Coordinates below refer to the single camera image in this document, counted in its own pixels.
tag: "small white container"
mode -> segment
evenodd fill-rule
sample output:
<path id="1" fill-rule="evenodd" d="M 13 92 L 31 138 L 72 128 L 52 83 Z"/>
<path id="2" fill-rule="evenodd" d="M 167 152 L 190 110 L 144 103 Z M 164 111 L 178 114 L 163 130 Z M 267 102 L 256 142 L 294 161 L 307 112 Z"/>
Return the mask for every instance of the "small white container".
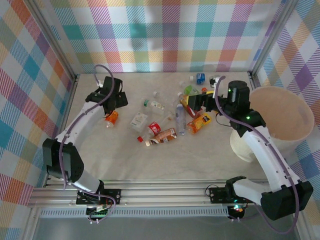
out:
<path id="1" fill-rule="evenodd" d="M 130 122 L 131 127 L 138 133 L 141 133 L 147 126 L 148 115 L 138 112 L 132 121 Z"/>

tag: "white bucket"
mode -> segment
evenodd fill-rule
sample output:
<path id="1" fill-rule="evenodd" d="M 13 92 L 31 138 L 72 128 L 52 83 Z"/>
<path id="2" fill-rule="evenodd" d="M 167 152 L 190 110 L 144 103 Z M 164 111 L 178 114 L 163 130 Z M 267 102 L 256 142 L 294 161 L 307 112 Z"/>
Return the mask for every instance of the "white bucket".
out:
<path id="1" fill-rule="evenodd" d="M 289 157 L 313 130 L 313 112 L 303 99 L 289 90 L 276 86 L 259 87 L 250 94 L 250 102 L 250 108 L 261 114 L 284 158 Z M 230 145 L 242 160 L 251 163 L 257 159 L 235 130 L 232 130 Z"/>

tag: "orange can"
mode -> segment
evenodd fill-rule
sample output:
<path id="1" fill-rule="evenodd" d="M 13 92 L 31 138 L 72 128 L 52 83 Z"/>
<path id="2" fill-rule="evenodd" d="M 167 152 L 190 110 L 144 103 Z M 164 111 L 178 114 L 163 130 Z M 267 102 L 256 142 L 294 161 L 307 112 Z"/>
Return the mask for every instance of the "orange can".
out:
<path id="1" fill-rule="evenodd" d="M 115 123 L 118 119 L 118 116 L 119 116 L 119 113 L 117 113 L 116 111 L 113 111 L 109 116 L 107 116 L 105 118 L 105 121 L 106 121 L 105 127 L 112 128 L 115 125 Z"/>

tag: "clear plastic bottle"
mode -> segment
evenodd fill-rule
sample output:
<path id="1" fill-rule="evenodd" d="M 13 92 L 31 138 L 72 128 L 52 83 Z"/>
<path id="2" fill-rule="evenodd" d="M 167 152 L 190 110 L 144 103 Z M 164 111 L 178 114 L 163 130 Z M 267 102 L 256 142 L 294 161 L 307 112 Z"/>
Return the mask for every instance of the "clear plastic bottle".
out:
<path id="1" fill-rule="evenodd" d="M 181 81 L 179 85 L 184 88 L 185 95 L 192 96 L 201 94 L 201 92 L 199 92 L 194 86 L 186 83 L 185 81 Z"/>
<path id="2" fill-rule="evenodd" d="M 149 99 L 142 98 L 141 103 L 144 107 L 150 109 L 155 114 L 163 115 L 165 113 L 165 105 L 157 101 L 151 101 Z"/>
<path id="3" fill-rule="evenodd" d="M 165 126 L 174 119 L 174 114 L 172 112 L 166 113 L 161 118 L 157 119 L 156 121 L 153 121 L 146 129 L 143 131 L 143 133 L 137 138 L 138 141 L 141 143 L 146 138 L 154 137 L 161 131 L 165 130 Z"/>
<path id="4" fill-rule="evenodd" d="M 175 109 L 176 129 L 179 135 L 186 134 L 186 112 L 181 103 L 176 105 Z"/>

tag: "water bottle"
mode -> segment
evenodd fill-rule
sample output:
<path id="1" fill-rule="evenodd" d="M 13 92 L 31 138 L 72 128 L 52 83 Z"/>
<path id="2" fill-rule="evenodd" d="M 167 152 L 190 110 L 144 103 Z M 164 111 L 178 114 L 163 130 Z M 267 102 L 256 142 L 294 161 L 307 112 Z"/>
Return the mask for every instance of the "water bottle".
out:
<path id="1" fill-rule="evenodd" d="M 151 101 L 151 100 L 142 98 L 141 103 L 144 107 L 152 110 L 152 112 L 155 114 L 163 115 L 165 112 L 165 106 L 157 101 Z"/>
<path id="2" fill-rule="evenodd" d="M 186 134 L 186 112 L 181 103 L 176 105 L 175 109 L 176 129 L 179 135 Z"/>

